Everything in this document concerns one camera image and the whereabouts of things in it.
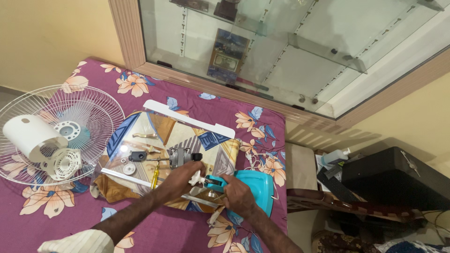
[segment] white sleeve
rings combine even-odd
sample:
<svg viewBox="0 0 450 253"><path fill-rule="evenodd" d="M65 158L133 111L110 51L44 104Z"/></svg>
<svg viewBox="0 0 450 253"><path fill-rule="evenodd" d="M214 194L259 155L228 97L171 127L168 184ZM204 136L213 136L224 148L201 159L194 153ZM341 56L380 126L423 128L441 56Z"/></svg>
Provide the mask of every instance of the white sleeve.
<svg viewBox="0 0 450 253"><path fill-rule="evenodd" d="M61 240L44 242L37 251L39 253L113 253L114 243L105 232L89 229Z"/></svg>

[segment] black box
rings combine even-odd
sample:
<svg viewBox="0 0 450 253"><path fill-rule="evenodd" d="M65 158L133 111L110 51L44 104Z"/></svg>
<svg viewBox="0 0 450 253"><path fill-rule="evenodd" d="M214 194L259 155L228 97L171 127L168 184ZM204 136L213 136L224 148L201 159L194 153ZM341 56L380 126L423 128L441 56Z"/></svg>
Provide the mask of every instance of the black box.
<svg viewBox="0 0 450 253"><path fill-rule="evenodd" d="M450 209L450 179L405 152L419 176L401 150L392 147L344 164L342 183L369 202L421 211Z"/></svg>

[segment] purple bedsheet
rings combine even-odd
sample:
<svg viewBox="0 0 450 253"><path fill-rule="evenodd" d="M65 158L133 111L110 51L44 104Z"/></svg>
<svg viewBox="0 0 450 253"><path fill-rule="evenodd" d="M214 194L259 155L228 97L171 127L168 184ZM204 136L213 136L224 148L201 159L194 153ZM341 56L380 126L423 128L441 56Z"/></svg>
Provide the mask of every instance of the purple bedsheet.
<svg viewBox="0 0 450 253"><path fill-rule="evenodd" d="M285 186L284 117L268 109L209 95L176 84L117 68L92 59L78 65L65 82L99 88L122 106L125 116L141 109L153 99L174 105L172 109L200 121L234 128L242 139L242 151L263 153L256 170L273 176L279 200L274 200L273 220L287 233ZM239 152L236 169L249 167L245 152ZM91 228L102 218L133 202L126 199L108 203L95 199L88 190L88 179L65 187L31 188L0 178L0 249L3 252L36 252L47 240L61 239ZM133 229L115 248L119 252L269 252L244 221L228 219L225 211L214 227L206 221L210 213L161 207Z"/></svg>

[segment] yellow wall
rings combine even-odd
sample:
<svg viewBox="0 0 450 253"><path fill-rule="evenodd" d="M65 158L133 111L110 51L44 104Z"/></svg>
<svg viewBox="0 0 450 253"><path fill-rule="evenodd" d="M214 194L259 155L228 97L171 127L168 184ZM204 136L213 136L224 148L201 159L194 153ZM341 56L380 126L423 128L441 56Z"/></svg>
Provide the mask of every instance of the yellow wall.
<svg viewBox="0 0 450 253"><path fill-rule="evenodd" d="M1 1L0 86L62 84L89 56L124 64L107 0Z"/></svg>
<svg viewBox="0 0 450 253"><path fill-rule="evenodd" d="M352 155L399 146L450 177L449 95L450 73L338 135L286 122L286 140L326 151L349 147Z"/></svg>

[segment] fan guard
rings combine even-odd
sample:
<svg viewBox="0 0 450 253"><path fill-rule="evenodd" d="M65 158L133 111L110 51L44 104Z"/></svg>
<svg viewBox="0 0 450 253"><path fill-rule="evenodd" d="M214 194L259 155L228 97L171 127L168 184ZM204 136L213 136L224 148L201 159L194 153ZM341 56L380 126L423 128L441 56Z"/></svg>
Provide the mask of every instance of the fan guard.
<svg viewBox="0 0 450 253"><path fill-rule="evenodd" d="M0 176L26 185L58 185L91 174L109 138L125 118L112 96L97 88L77 85L49 86L16 98L0 110L0 130L8 120L24 114L39 116L59 131L68 140L68 148L81 150L83 164L72 177L53 180L41 169L47 164L31 162L1 131ZM46 157L57 152L51 146L41 148Z"/></svg>

